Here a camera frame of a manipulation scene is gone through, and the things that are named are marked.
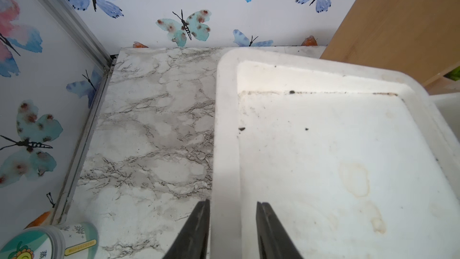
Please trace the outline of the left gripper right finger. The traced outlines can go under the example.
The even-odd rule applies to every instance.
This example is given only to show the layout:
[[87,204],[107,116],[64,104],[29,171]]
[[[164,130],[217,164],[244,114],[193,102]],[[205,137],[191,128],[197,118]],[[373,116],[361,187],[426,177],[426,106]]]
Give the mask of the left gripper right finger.
[[256,226],[261,259],[303,259],[269,203],[257,202]]

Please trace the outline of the white drawer cabinet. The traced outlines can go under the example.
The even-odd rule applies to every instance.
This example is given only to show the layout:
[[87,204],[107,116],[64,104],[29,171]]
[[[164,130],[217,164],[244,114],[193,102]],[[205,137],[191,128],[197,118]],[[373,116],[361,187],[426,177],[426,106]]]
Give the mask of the white drawer cabinet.
[[460,256],[460,143],[418,82],[250,48],[216,78],[212,258],[258,257],[258,202],[306,259]]

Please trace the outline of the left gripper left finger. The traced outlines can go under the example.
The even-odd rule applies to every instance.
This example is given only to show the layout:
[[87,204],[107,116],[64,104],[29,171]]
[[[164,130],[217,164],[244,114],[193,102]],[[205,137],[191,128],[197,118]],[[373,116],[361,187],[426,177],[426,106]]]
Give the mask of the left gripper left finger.
[[210,200],[199,201],[163,259],[205,259],[210,230]]

